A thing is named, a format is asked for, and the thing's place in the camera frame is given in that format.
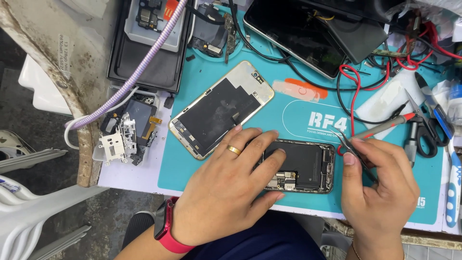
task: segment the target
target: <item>black scissors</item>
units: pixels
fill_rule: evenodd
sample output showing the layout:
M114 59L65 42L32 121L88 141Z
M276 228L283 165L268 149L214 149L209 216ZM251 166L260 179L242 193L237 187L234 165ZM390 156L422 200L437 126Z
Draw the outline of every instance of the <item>black scissors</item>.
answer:
M340 136L339 134L331 130L331 132L333 132L334 135L336 135L340 139L342 147L345 148L347 152L350 152L354 154L356 157L358 157L359 162L361 162L361 166L363 167L363 172L366 173L367 177L375 184L378 184L377 178L372 174L371 169L367 167L366 163L364 162L363 158L361 158L361 155L358 153L358 151L353 147L350 141L348 141L348 138L346 137L346 135L339 129L337 129L337 131L339 131L342 134L342 136Z
M437 133L437 127L441 128L438 120L434 118L428 118L424 113L422 113L419 106L414 102L411 95L409 95L407 91L406 94L409 98L409 101L411 102L412 109L415 113L415 117L410 119L408 122L417 124L416 127L412 128L412 131L414 131L415 133L411 133L415 137L415 141L417 142L417 152L422 157L433 158L438 153L438 146L445 147L449 144L449 138L446 135L444 135L444 139L441 140ZM420 141L421 138L425 140L425 143L428 146L428 153L426 153L422 149L422 144Z

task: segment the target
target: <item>white plastic tray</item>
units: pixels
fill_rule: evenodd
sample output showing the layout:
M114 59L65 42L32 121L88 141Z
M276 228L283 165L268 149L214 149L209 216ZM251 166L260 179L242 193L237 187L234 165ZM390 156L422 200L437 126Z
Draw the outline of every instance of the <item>white plastic tray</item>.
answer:
M165 6L167 0L162 1L162 6ZM125 20L124 31L127 34L128 38L132 41L144 43L147 45L154 45L157 38L160 35L160 32L153 30L144 29L143 27L138 26L136 22L136 15L138 14L138 9L140 7L140 0L133 0L130 6L130 13L128 18ZM183 28L185 10L183 10L178 22L173 28L171 34L167 38L167 41L162 45L162 49L178 52L180 46L180 36ZM163 30L167 21L159 21L157 28Z

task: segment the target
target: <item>bracelet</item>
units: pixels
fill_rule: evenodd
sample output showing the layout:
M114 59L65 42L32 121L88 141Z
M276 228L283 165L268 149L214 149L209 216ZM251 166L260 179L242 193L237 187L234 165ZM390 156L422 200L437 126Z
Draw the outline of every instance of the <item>bracelet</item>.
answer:
M355 254L356 257L358 258L358 260L362 260L362 259L359 257L358 252L356 252L356 249L354 248L353 242L354 242L354 239L351 240L351 247L353 248L354 254Z

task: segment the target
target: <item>tweezers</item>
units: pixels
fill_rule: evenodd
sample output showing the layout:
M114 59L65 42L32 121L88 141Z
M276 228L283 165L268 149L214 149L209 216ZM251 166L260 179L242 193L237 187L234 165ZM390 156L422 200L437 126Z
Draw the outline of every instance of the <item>tweezers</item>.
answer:
M338 128L335 128L337 131L339 131L342 135L340 136L339 134L335 133L334 131L330 130L332 133L334 133L339 139L342 144L342 147L346 149L347 152L350 152L354 154L356 157L358 157L359 162L361 163L361 166L363 167L363 173L366 173L366 176L375 184L378 184L378 179L372 174L371 170L367 167L366 163L364 162L363 158L361 158L361 155L358 153L358 151L354 148L354 146L350 143L348 140L347 136L340 131Z

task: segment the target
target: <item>gold ring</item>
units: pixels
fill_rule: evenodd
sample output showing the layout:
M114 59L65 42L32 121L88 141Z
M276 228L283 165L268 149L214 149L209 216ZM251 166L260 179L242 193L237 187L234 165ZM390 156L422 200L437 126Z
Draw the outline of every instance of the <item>gold ring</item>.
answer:
M231 145L228 145L228 147L226 148L228 150L230 150L231 152L237 154L237 155L241 155L241 150L235 148L235 147L232 147Z

